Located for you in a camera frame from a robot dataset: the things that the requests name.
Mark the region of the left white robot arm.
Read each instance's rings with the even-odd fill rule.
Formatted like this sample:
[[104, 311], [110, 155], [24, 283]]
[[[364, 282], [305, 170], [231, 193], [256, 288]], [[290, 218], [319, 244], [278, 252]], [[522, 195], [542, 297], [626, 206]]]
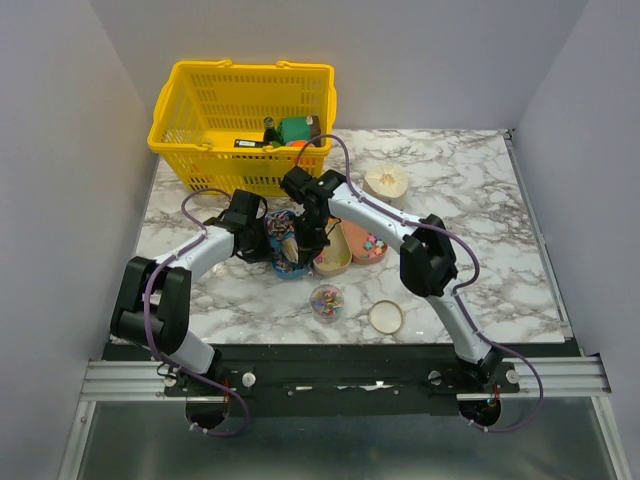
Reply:
[[205, 222], [182, 204], [183, 215], [198, 228], [196, 235], [166, 254], [129, 260], [110, 323], [113, 336], [188, 370], [188, 384], [201, 395], [220, 387], [222, 372], [215, 365], [216, 349], [189, 329], [192, 284], [230, 258], [259, 263], [272, 255], [266, 199], [240, 189], [227, 198], [227, 208]]

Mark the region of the pink tray of star candies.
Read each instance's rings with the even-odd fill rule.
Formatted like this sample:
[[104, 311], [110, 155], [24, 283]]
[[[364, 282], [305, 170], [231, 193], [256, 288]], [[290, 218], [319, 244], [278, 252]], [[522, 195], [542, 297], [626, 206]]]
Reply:
[[383, 260], [387, 244], [353, 222], [342, 220], [341, 226], [356, 264], [371, 265]]

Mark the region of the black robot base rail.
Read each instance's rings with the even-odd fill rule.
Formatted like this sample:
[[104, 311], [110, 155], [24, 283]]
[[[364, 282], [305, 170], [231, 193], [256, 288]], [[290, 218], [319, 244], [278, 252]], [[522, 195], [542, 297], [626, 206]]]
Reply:
[[[102, 361], [143, 361], [141, 349], [107, 348]], [[498, 422], [507, 400], [500, 391], [519, 390], [512, 360], [532, 372], [533, 358], [583, 357], [577, 343], [512, 344], [488, 384], [467, 384], [450, 345], [224, 345], [215, 385], [167, 364], [156, 372], [173, 394], [183, 387], [195, 396], [220, 394], [220, 402], [169, 401], [185, 406], [201, 426], [226, 426], [231, 419], [294, 416], [428, 414], [462, 416], [477, 425]]]

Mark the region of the beige tray of gummy candies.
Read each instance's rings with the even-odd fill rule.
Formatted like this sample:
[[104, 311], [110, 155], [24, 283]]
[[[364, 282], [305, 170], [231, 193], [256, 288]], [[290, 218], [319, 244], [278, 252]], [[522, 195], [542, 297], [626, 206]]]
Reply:
[[315, 272], [324, 277], [344, 273], [352, 263], [352, 251], [349, 247], [342, 225], [331, 222], [326, 228], [329, 245], [313, 260]]

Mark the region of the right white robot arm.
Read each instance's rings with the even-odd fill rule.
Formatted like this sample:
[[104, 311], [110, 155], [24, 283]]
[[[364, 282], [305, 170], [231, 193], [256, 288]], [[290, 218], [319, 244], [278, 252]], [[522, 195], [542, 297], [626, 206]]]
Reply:
[[496, 380], [502, 355], [482, 338], [457, 279], [455, 235], [442, 220], [407, 214], [365, 193], [334, 170], [315, 178], [294, 167], [280, 182], [281, 189], [303, 213], [294, 220], [298, 260], [309, 265], [329, 245], [326, 228], [331, 217], [351, 222], [374, 234], [400, 256], [400, 280], [424, 298], [437, 313], [454, 344], [460, 379], [480, 392]]

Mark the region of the silver metal scoop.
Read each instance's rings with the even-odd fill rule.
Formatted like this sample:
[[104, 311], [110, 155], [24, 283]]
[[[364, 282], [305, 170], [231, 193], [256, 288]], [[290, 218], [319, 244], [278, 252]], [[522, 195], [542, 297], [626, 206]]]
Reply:
[[284, 239], [282, 241], [281, 250], [290, 263], [299, 263], [298, 245], [294, 237]]

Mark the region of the blue tray of striped candies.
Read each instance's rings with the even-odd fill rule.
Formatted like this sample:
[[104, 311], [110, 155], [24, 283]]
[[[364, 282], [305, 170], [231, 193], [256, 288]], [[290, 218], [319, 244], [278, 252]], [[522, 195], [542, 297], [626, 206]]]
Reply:
[[283, 209], [268, 213], [265, 220], [272, 248], [272, 268], [274, 273], [284, 280], [296, 280], [308, 274], [308, 268], [299, 263], [295, 218], [293, 211]]

